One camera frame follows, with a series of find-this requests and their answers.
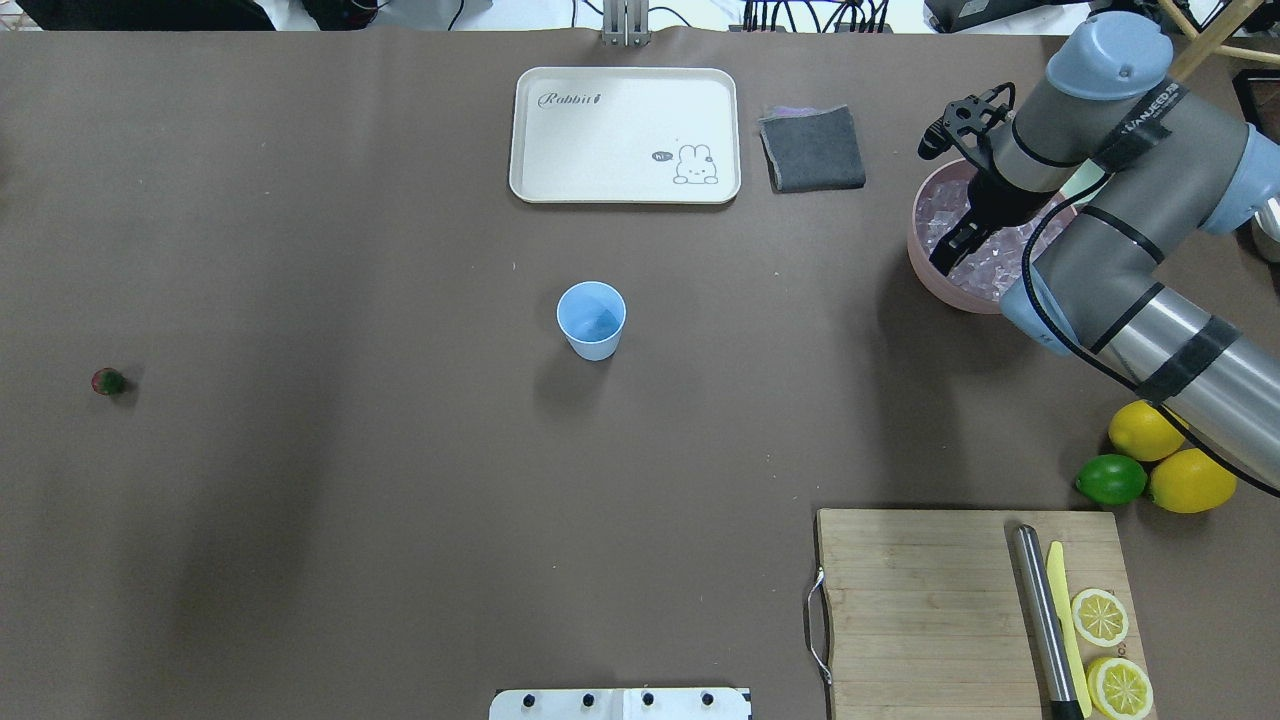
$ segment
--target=gray fabric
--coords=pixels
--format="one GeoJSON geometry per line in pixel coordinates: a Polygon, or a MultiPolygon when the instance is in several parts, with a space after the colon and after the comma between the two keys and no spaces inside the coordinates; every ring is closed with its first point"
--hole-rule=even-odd
{"type": "Polygon", "coordinates": [[[847,105],[809,115],[762,118],[760,136],[778,192],[867,184],[847,105]]]}

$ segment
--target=yellow lemon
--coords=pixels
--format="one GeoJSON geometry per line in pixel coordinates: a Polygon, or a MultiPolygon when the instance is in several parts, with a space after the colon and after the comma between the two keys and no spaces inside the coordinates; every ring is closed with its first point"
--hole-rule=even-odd
{"type": "Polygon", "coordinates": [[[1151,678],[1132,660],[1100,657],[1089,664],[1087,684],[1093,706],[1111,720],[1142,720],[1151,714],[1151,678]]]}
{"type": "Polygon", "coordinates": [[[1071,601],[1071,619],[1075,632],[1100,647],[1115,647],[1129,634],[1129,612],[1120,598],[1103,589],[1080,591],[1071,601]]]}
{"type": "Polygon", "coordinates": [[[1203,512],[1230,500],[1235,483],[1235,475],[1193,448],[1156,465],[1147,491],[1156,505],[1171,512],[1203,512]]]}
{"type": "Polygon", "coordinates": [[[1183,433],[1142,400],[1130,402],[1111,418],[1107,437],[1116,450],[1140,462],[1169,457],[1183,446],[1183,433]]]}

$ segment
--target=black cable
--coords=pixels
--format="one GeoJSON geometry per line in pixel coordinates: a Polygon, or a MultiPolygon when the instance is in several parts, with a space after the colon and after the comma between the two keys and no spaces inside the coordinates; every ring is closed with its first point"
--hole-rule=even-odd
{"type": "Polygon", "coordinates": [[[849,18],[849,32],[854,32],[858,27],[858,19],[863,17],[861,0],[849,0],[844,9],[840,10],[840,17],[836,18],[836,32],[840,32],[840,23],[845,22],[845,10],[852,10],[849,18]]]}
{"type": "Polygon", "coordinates": [[[859,23],[858,32],[872,32],[874,29],[872,26],[876,23],[876,14],[879,13],[879,6],[876,5],[876,0],[867,0],[867,5],[870,6],[870,10],[867,12],[863,22],[859,23]]]}
{"type": "Polygon", "coordinates": [[[805,8],[809,8],[809,14],[813,17],[813,31],[822,32],[822,23],[818,22],[818,10],[813,9],[813,3],[804,0],[805,8]]]}
{"type": "MultiPolygon", "coordinates": [[[[1213,20],[1216,20],[1217,17],[1221,15],[1222,10],[1225,10],[1225,9],[1226,9],[1226,1],[1225,0],[1219,0],[1219,4],[1215,5],[1213,9],[1210,10],[1207,15],[1204,15],[1204,22],[1203,23],[1194,23],[1196,24],[1196,31],[1197,32],[1204,32],[1204,29],[1208,26],[1213,24],[1213,20]]],[[[1194,15],[1192,17],[1192,20],[1193,22],[1196,20],[1194,15]]]]}
{"type": "Polygon", "coordinates": [[[788,5],[786,0],[777,0],[777,3],[773,4],[773,17],[769,19],[769,29],[778,32],[778,10],[782,8],[786,8],[787,10],[787,19],[791,22],[791,32],[800,32],[796,29],[796,18],[791,14],[791,5],[788,5]]]}
{"type": "Polygon", "coordinates": [[[445,29],[448,29],[448,31],[453,29],[454,23],[457,23],[458,18],[462,17],[462,8],[466,8],[466,6],[467,6],[467,0],[458,0],[458,12],[453,13],[453,19],[449,20],[449,27],[445,28],[445,29]]]}
{"type": "Polygon", "coordinates": [[[372,8],[366,8],[366,6],[361,5],[360,3],[356,3],[356,0],[351,0],[351,4],[355,5],[356,8],[366,12],[366,13],[376,13],[378,10],[381,10],[383,8],[385,8],[387,5],[390,5],[394,1],[396,0],[385,0],[384,3],[379,3],[378,5],[374,5],[372,8]]]}
{"type": "MultiPolygon", "coordinates": [[[[822,29],[819,32],[827,32],[831,28],[831,24],[836,22],[836,15],[838,15],[842,12],[845,12],[845,5],[847,5],[847,4],[849,4],[849,0],[840,0],[840,6],[836,8],[836,12],[832,13],[829,18],[827,18],[827,23],[824,26],[822,26],[822,29]]],[[[838,23],[836,24],[836,32],[840,32],[840,24],[838,23]]]]}
{"type": "Polygon", "coordinates": [[[671,8],[668,8],[668,6],[666,6],[666,5],[659,5],[659,6],[657,6],[657,8],[649,8],[649,12],[650,12],[650,13],[657,13],[658,10],[667,10],[667,12],[668,12],[668,13],[671,13],[672,15],[676,15],[677,18],[680,18],[680,22],[685,23],[685,27],[694,27],[694,26],[691,26],[691,24],[689,23],[689,20],[686,20],[686,19],[685,19],[685,15],[681,15],[680,13],[677,13],[677,12],[672,10],[671,8]]]}
{"type": "MultiPolygon", "coordinates": [[[[1023,247],[1021,283],[1023,283],[1023,291],[1027,292],[1027,299],[1030,300],[1032,309],[1036,310],[1036,315],[1039,318],[1041,323],[1044,323],[1044,327],[1047,327],[1048,331],[1053,333],[1053,337],[1057,338],[1059,342],[1061,342],[1076,357],[1088,363],[1089,366],[1092,366],[1096,370],[1100,370],[1102,374],[1116,380],[1117,383],[1128,388],[1130,392],[1133,392],[1138,387],[1137,383],[1121,375],[1120,373],[1116,373],[1111,368],[1107,368],[1106,365],[1102,364],[1102,361],[1085,352],[1083,347],[1076,345],[1071,338],[1066,337],[1066,333],[1062,332],[1062,328],[1057,327],[1057,323],[1055,323],[1053,319],[1050,318],[1048,313],[1044,311],[1044,306],[1041,305],[1039,297],[1037,297],[1036,295],[1036,286],[1032,283],[1032,251],[1036,249],[1036,242],[1039,240],[1041,233],[1044,232],[1044,228],[1048,227],[1048,223],[1053,219],[1055,215],[1065,210],[1069,205],[1074,205],[1083,197],[1087,197],[1091,192],[1106,184],[1108,179],[1111,179],[1110,174],[1102,176],[1101,178],[1098,178],[1097,182],[1094,182],[1089,187],[1082,190],[1080,192],[1076,192],[1071,197],[1068,197],[1066,200],[1055,205],[1048,211],[1048,214],[1044,215],[1043,219],[1041,219],[1039,224],[1036,225],[1036,229],[1032,231],[1030,237],[1027,238],[1027,246],[1023,247]]],[[[1253,486],[1254,488],[1262,491],[1266,495],[1270,495],[1271,497],[1280,498],[1280,488],[1274,488],[1263,483],[1262,480],[1258,480],[1253,475],[1238,468],[1231,461],[1219,455],[1216,450],[1210,447],[1208,443],[1206,443],[1203,439],[1199,438],[1199,436],[1192,432],[1189,427],[1181,424],[1181,421],[1174,418],[1174,414],[1170,413],[1167,407],[1165,407],[1164,405],[1152,405],[1152,407],[1155,407],[1156,411],[1160,413],[1160,415],[1165,420],[1167,420],[1170,425],[1176,428],[1183,434],[1183,437],[1185,437],[1192,443],[1192,446],[1203,452],[1213,462],[1217,462],[1228,473],[1231,473],[1236,478],[1244,480],[1247,484],[1253,486]]]]}

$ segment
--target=cutting board handle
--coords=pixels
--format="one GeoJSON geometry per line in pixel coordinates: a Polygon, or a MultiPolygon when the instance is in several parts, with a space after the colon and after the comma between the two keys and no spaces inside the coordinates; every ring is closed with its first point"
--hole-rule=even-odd
{"type": "Polygon", "coordinates": [[[818,655],[818,648],[815,648],[814,644],[813,644],[813,626],[812,626],[813,625],[813,596],[817,594],[818,588],[822,587],[822,583],[826,579],[827,579],[827,573],[823,571],[822,565],[818,565],[818,575],[814,578],[813,587],[809,588],[809,596],[805,598],[805,602],[804,602],[804,639],[805,639],[805,642],[809,643],[809,653],[813,655],[814,662],[818,664],[818,671],[822,673],[823,682],[827,683],[827,687],[831,687],[831,669],[827,667],[827,664],[818,655]]]}

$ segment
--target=black tape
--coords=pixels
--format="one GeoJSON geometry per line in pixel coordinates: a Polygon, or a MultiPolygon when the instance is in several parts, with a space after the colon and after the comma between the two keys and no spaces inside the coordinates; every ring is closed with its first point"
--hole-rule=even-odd
{"type": "Polygon", "coordinates": [[[1165,78],[1147,91],[1129,114],[1102,140],[1102,150],[1093,163],[1103,172],[1123,170],[1171,133],[1160,120],[1187,97],[1189,91],[1180,82],[1165,78]]]}
{"type": "Polygon", "coordinates": [[[1134,392],[1147,402],[1162,405],[1187,389],[1239,337],[1240,331],[1235,325],[1216,315],[1211,316],[1198,333],[1134,388],[1134,392]]]}

